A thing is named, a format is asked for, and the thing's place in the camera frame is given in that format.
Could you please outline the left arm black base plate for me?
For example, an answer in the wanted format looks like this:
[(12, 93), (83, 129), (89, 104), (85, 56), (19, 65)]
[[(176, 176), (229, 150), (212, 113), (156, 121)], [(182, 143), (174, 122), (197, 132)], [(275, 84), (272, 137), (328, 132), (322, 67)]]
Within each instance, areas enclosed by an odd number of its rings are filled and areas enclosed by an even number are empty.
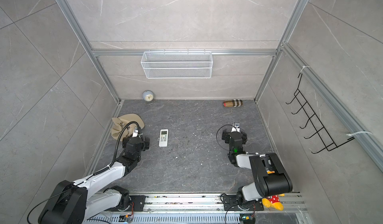
[(142, 212), (145, 205), (146, 196), (134, 195), (126, 196), (121, 200), (121, 206), (117, 208), (120, 212)]

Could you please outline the white remote control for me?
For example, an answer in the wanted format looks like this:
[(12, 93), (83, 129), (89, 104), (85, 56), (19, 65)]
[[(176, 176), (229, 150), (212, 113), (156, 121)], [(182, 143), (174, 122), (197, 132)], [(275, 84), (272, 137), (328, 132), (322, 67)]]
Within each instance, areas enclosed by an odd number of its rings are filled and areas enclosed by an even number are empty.
[(167, 147), (168, 146), (168, 139), (169, 139), (169, 130), (168, 129), (161, 129), (160, 130), (160, 137), (159, 137), (159, 147)]

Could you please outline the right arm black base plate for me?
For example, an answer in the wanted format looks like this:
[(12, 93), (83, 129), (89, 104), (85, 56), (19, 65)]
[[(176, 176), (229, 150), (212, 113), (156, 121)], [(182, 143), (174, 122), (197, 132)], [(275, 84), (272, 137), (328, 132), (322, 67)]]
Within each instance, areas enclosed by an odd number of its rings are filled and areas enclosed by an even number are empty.
[(236, 195), (221, 194), (220, 200), (225, 211), (256, 211), (264, 210), (261, 200), (239, 201)]

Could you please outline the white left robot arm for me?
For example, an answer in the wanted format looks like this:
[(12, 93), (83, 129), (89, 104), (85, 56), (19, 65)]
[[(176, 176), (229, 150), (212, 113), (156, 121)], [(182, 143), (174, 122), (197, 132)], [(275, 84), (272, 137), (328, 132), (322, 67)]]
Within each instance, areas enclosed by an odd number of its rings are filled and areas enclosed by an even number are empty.
[(141, 153), (150, 147), (150, 139), (138, 132), (120, 138), (123, 151), (114, 154), (111, 164), (73, 182), (64, 180), (45, 201), (38, 223), (81, 224), (108, 209), (125, 211), (133, 207), (129, 191), (109, 184), (127, 176), (141, 161)]

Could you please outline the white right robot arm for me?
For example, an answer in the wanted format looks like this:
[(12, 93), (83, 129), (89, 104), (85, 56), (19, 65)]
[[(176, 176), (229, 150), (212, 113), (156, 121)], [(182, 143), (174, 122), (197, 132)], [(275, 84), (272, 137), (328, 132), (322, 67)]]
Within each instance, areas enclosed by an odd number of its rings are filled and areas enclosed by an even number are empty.
[(247, 134), (239, 122), (228, 125), (231, 130), (223, 130), (221, 139), (228, 144), (224, 150), (232, 165), (249, 169), (253, 182), (240, 187), (237, 192), (239, 204), (261, 200), (272, 196), (290, 193), (293, 183), (276, 153), (258, 154), (244, 151)]

